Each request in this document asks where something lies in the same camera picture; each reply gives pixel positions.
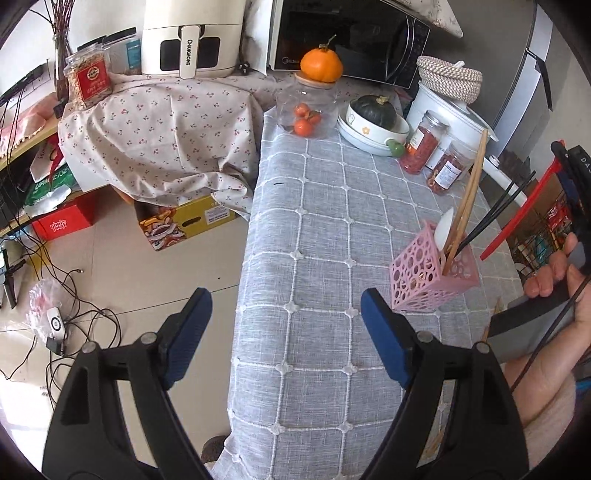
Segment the person right hand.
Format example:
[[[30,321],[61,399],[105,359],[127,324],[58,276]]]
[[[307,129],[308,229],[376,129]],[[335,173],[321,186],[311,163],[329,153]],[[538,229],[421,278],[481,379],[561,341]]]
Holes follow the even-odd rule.
[[[554,252],[549,263],[525,282],[524,292],[530,298],[550,296],[555,284],[562,280],[567,281],[569,294],[576,294],[578,298],[573,322],[544,346],[533,361],[521,357],[505,365],[507,382],[516,386],[513,398],[524,426],[550,404],[590,348],[590,286],[579,289],[585,276],[567,259],[578,244],[576,235],[570,233],[563,249]]]

